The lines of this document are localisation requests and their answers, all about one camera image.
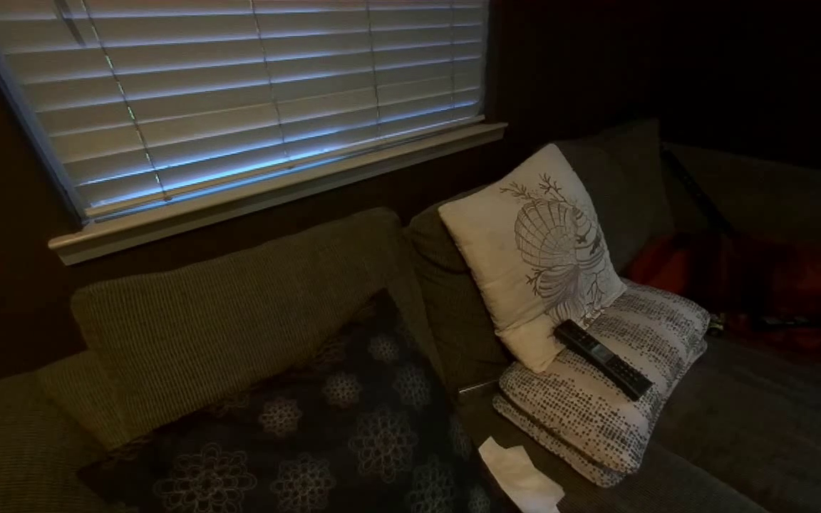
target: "window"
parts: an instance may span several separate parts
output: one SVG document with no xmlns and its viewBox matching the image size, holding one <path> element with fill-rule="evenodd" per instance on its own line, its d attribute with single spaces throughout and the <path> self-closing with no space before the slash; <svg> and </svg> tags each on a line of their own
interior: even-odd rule
<svg viewBox="0 0 821 513">
<path fill-rule="evenodd" d="M 483 33 L 483 0 L 0 0 L 0 86 L 91 227 L 478 121 Z"/>
</svg>

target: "dark throw pillow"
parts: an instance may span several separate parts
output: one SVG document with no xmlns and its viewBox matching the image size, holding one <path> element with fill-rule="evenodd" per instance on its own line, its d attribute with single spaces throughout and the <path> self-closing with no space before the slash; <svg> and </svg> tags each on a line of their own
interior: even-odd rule
<svg viewBox="0 0 821 513">
<path fill-rule="evenodd" d="M 386 294 L 308 365 L 78 469 L 141 509 L 506 509 Z"/>
</svg>

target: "remote control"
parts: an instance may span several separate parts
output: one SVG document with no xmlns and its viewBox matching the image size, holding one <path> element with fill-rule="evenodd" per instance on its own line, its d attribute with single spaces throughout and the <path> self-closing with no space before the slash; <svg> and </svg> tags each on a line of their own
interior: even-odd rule
<svg viewBox="0 0 821 513">
<path fill-rule="evenodd" d="M 586 358 L 593 368 L 597 368 L 631 402 L 637 402 L 637 396 L 647 392 L 647 388 L 653 384 L 647 377 L 640 377 L 634 368 L 610 352 L 610 348 L 603 348 L 576 322 L 557 322 L 552 327 L 552 335 L 563 341 L 569 351 L 576 351 L 582 358 Z"/>
</svg>

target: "folded cloth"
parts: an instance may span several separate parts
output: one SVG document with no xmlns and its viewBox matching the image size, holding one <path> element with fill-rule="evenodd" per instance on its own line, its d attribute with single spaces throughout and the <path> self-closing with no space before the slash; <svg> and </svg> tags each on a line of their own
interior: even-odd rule
<svg viewBox="0 0 821 513">
<path fill-rule="evenodd" d="M 533 466 L 520 444 L 500 446 L 489 435 L 478 444 L 478 456 L 483 458 L 487 469 L 506 493 L 506 499 L 515 501 L 517 509 L 554 513 L 554 503 L 560 501 L 563 489 Z"/>
<path fill-rule="evenodd" d="M 512 361 L 497 378 L 506 402 L 495 409 L 584 478 L 611 486 L 640 466 L 664 402 L 707 348 L 707 318 L 680 297 L 629 285 L 584 330 L 653 381 L 644 396 L 631 402 L 597 368 L 560 351 L 540 374 Z"/>
</svg>

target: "couch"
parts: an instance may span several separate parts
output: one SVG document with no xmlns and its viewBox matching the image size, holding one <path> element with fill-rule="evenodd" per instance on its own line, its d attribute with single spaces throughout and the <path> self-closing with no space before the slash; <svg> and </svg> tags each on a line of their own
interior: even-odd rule
<svg viewBox="0 0 821 513">
<path fill-rule="evenodd" d="M 653 121 L 560 149 L 593 193 L 617 267 L 680 225 Z M 379 288 L 466 435 L 525 444 L 563 486 L 563 509 L 821 509 L 821 365 L 736 339 L 708 339 L 669 396 L 644 466 L 617 486 L 593 486 L 503 422 L 489 396 L 509 355 L 436 207 L 408 225 L 389 211 L 362 211 L 78 291 L 73 317 L 87 351 L 0 378 L 0 509 L 106 509 L 78 466 L 287 369 Z"/>
</svg>

